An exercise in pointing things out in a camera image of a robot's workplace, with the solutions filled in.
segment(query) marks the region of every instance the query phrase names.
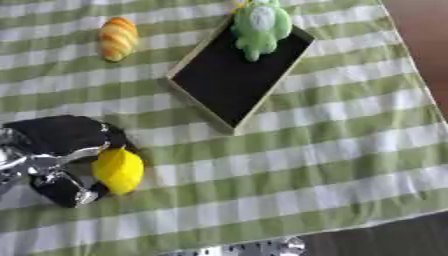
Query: black tray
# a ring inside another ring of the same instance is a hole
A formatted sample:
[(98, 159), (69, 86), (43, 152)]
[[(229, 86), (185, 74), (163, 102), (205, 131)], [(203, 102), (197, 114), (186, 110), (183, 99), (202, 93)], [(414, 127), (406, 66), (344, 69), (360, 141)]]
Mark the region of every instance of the black tray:
[(279, 41), (274, 53), (249, 62), (244, 52), (235, 47), (236, 37), (230, 27), (227, 20), (181, 61), (168, 78), (194, 98), (201, 109), (205, 108), (234, 132), (294, 66), (313, 38), (294, 27), (289, 37)]

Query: toy croissant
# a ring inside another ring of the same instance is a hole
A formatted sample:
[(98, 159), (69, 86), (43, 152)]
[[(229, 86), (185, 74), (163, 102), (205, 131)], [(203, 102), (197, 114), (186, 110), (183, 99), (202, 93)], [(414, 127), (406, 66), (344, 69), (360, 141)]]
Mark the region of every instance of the toy croissant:
[(122, 17), (107, 21), (100, 30), (101, 52), (106, 60), (120, 61), (138, 45), (136, 26)]

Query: green striped tablecloth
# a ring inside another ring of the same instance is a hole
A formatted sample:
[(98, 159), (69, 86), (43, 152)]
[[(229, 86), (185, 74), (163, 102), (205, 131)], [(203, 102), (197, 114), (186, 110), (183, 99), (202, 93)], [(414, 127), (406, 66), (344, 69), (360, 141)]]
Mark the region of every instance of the green striped tablecloth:
[[(135, 193), (72, 210), (16, 186), (0, 201), (0, 255), (154, 255), (445, 210), (447, 127), (384, 7), (281, 3), (318, 40), (226, 137), (162, 81), (232, 1), (1, 0), (0, 120), (107, 120), (152, 168)], [(141, 46), (112, 64), (96, 36), (116, 15)]]

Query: stuffed animal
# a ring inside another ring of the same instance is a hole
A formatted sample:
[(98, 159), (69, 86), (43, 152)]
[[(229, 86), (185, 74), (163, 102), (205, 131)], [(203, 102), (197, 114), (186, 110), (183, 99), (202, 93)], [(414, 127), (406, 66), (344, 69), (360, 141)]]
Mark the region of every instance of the stuffed animal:
[(260, 54), (274, 52), (277, 41), (289, 36), (291, 30), (291, 18), (278, 0), (248, 2), (237, 9), (232, 26), (237, 37), (236, 47), (243, 50), (251, 62), (257, 61)]

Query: yellow object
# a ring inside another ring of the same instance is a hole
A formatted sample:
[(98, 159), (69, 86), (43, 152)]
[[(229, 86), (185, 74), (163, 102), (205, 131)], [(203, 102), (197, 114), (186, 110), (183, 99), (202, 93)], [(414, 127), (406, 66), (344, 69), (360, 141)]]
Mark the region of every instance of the yellow object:
[(234, 13), (236, 13), (238, 11), (238, 9), (243, 8), (248, 2), (249, 0), (233, 0), (235, 2), (236, 10), (234, 11)]
[(93, 163), (93, 175), (116, 195), (134, 190), (143, 177), (143, 169), (142, 159), (123, 148), (105, 150)]
[(106, 60), (120, 61), (138, 45), (137, 27), (123, 17), (114, 17), (100, 30), (101, 52)]

